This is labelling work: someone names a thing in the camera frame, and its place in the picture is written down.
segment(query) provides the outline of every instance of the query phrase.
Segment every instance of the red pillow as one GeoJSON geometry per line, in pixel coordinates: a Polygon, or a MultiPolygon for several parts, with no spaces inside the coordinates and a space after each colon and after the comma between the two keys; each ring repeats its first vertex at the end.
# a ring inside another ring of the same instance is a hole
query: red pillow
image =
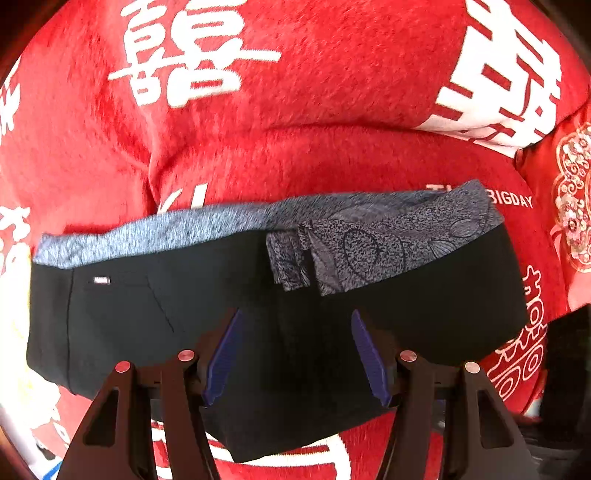
{"type": "Polygon", "coordinates": [[[517,161],[560,258],[569,306],[591,303],[591,102],[517,161]]]}
{"type": "MultiPolygon", "coordinates": [[[[536,198],[509,158],[587,99],[564,37],[528,0],[187,1],[70,0],[27,47],[0,92],[11,190],[0,205],[30,208],[22,240],[106,231],[157,205],[480,179],[505,215],[532,318],[482,365],[521,411],[545,323],[566,300],[536,198]]],[[[5,252],[13,230],[0,229],[5,252]]],[[[61,393],[60,420],[36,431],[59,454],[88,404],[61,393]]],[[[381,460],[383,447],[364,442],[351,447],[355,479],[381,460]]]]}

